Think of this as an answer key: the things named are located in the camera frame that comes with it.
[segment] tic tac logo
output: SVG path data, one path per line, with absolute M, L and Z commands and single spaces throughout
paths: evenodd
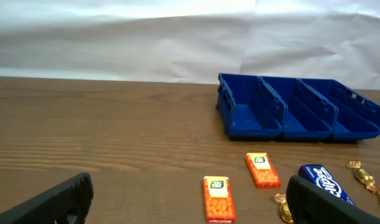
M 212 183 L 210 183 L 211 189 L 222 189 L 225 186 L 224 181 L 222 180 L 214 180 Z
M 257 162 L 257 163 L 263 163 L 263 162 L 265 162 L 266 160 L 265 160 L 265 158 L 263 157 L 263 156 L 257 156 L 257 157 L 255 157 L 254 158 L 254 162 Z
M 317 185 L 334 196 L 340 198 L 341 187 L 333 180 L 328 171 L 324 167 L 321 169 L 314 168 L 313 170 L 318 175 L 318 178 L 316 179 Z

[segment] white wall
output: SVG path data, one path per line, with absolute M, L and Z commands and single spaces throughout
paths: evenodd
M 0 76 L 380 89 L 380 0 L 0 0 Z

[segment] brown wooden surface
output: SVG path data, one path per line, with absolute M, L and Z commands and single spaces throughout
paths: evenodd
M 303 164 L 324 164 L 355 204 L 377 197 L 345 169 L 363 161 L 380 185 L 380 136 L 356 144 L 229 141 L 217 85 L 0 78 L 0 212 L 89 172 L 92 223 L 204 223 L 201 180 L 230 178 L 238 223 L 282 223 L 272 196 Z M 359 91 L 380 104 L 380 91 Z M 257 190 L 247 152 L 267 152 L 283 187 Z

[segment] black object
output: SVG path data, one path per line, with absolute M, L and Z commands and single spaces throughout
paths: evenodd
M 84 224 L 92 199 L 90 175 L 81 173 L 0 213 L 0 224 Z
M 380 219 L 293 175 L 287 203 L 295 224 L 380 224 Z

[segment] tic tac label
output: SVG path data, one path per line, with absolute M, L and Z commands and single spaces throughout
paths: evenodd
M 354 202 L 323 165 L 302 165 L 299 169 L 299 176 L 355 206 Z
M 248 153 L 257 169 L 271 169 L 266 153 Z
M 210 197 L 228 197 L 227 177 L 206 177 Z

